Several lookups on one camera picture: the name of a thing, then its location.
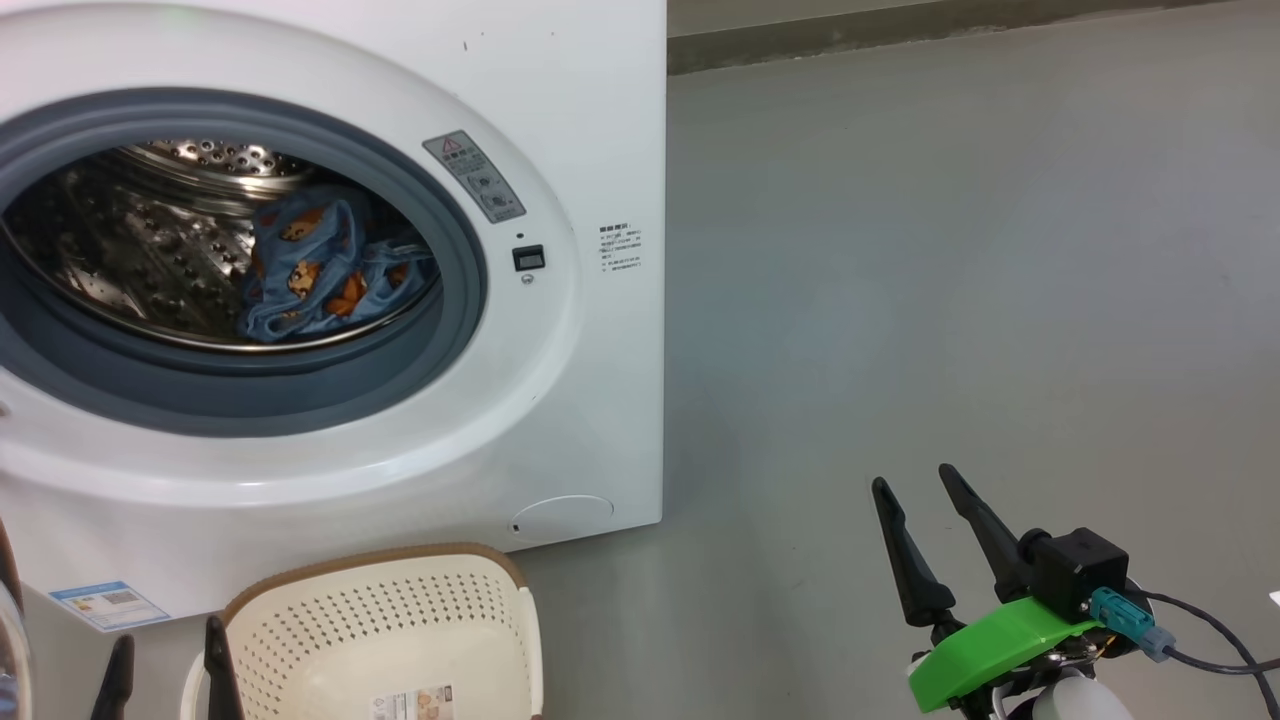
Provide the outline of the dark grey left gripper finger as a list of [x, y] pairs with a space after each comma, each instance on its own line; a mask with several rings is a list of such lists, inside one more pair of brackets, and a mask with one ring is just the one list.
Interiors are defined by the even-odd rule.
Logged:
[[132, 697], [133, 684], [134, 638], [131, 634], [122, 634], [113, 644], [90, 719], [124, 719], [125, 706]]
[[244, 717], [230, 646], [221, 619], [210, 616], [205, 629], [204, 670], [209, 678], [206, 719]]

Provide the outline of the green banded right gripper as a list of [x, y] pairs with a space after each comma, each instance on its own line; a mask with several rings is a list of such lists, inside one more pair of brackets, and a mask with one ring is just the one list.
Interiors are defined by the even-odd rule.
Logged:
[[1065, 594], [1060, 612], [1029, 594], [1018, 541], [951, 464], [940, 479], [978, 541], [1004, 603], [973, 624], [955, 619], [950, 588], [937, 582], [883, 477], [872, 498], [904, 620], [929, 628], [908, 687], [922, 714], [954, 710], [965, 719], [1132, 719], [1094, 665], [1121, 644], [1140, 648], [1140, 606], [1124, 594]]

